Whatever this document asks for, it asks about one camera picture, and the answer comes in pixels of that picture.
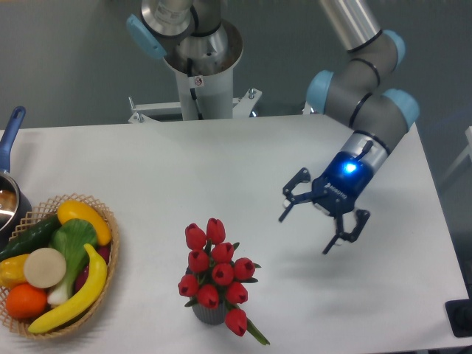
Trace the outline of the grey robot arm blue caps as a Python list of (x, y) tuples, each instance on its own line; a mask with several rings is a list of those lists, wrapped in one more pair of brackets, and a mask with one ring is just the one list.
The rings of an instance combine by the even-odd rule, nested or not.
[[(319, 72), (306, 103), (352, 130), (318, 178), (301, 169), (284, 187), (285, 207), (312, 203), (335, 223), (334, 241), (354, 242), (369, 219), (355, 201), (420, 113), (399, 89), (375, 90), (401, 64), (403, 39), (380, 27), (365, 1), (323, 1), (324, 13), (350, 59), (338, 73)], [(149, 57), (175, 73), (185, 120), (246, 117), (251, 95), (233, 101), (233, 69), (243, 52), (238, 30), (221, 16), (219, 1), (143, 1), (126, 27)]]

